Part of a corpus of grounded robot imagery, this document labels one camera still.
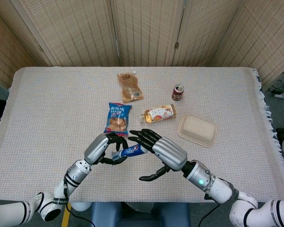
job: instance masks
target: metal hinge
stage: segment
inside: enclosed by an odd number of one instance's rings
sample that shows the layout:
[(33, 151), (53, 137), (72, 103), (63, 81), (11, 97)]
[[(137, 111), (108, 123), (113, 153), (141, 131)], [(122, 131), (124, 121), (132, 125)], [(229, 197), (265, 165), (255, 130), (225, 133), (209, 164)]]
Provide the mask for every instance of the metal hinge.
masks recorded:
[(179, 48), (179, 43), (176, 42), (176, 43), (175, 43), (175, 49), (178, 49), (178, 48)]

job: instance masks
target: snack bag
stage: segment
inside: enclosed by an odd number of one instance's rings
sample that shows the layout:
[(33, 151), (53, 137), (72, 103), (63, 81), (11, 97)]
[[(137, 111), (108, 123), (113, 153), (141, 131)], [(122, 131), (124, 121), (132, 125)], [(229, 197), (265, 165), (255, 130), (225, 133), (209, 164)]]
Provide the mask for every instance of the snack bag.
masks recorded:
[(131, 105), (109, 103), (109, 112), (104, 133), (114, 132), (119, 136), (127, 136), (128, 113)]
[(122, 100), (128, 103), (134, 100), (143, 99), (143, 94), (138, 87), (138, 79), (133, 73), (119, 73), (118, 82), (122, 88)]

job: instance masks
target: woven wall panel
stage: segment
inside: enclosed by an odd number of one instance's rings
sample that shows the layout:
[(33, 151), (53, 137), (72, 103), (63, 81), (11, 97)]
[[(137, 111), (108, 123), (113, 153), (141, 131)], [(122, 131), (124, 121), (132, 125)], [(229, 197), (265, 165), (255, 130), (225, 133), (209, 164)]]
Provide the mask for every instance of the woven wall panel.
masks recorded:
[(9, 88), (14, 73), (26, 66), (36, 63), (0, 17), (0, 85)]
[(124, 66), (170, 66), (184, 1), (113, 0)]
[(173, 66), (209, 66), (239, 3), (239, 0), (188, 1)]
[(105, 0), (19, 0), (57, 66), (116, 66), (112, 14)]
[(213, 66), (256, 68), (267, 89), (284, 70), (284, 0), (247, 0), (232, 21)]

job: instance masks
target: bottle label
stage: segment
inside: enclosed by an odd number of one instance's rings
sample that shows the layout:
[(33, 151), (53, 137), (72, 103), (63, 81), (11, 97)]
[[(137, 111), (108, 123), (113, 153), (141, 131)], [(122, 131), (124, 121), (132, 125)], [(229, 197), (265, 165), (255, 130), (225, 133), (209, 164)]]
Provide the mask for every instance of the bottle label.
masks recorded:
[(174, 111), (171, 105), (163, 105), (161, 108), (150, 109), (150, 115), (153, 122), (158, 122), (174, 117)]

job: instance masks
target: blue snack bag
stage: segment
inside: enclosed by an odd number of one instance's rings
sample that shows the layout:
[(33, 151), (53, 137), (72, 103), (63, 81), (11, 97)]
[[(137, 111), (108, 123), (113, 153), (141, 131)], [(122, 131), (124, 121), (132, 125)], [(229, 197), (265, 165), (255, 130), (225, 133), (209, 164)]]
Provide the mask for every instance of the blue snack bag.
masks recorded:
[(119, 136), (128, 136), (128, 114), (131, 105), (109, 103), (109, 112), (104, 133), (114, 132)]

